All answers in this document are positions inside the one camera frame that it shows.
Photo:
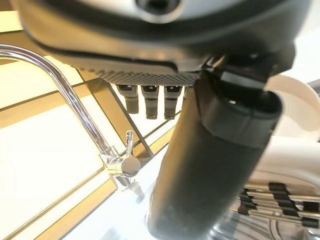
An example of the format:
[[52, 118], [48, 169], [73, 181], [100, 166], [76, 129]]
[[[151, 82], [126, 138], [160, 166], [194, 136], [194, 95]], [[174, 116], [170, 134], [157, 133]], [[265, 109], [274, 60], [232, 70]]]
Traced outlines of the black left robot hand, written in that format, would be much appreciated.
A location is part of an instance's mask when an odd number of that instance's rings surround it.
[[308, 0], [15, 0], [25, 32], [62, 62], [115, 85], [188, 86], [147, 227], [198, 240], [261, 159], [280, 119], [265, 85], [289, 70]]

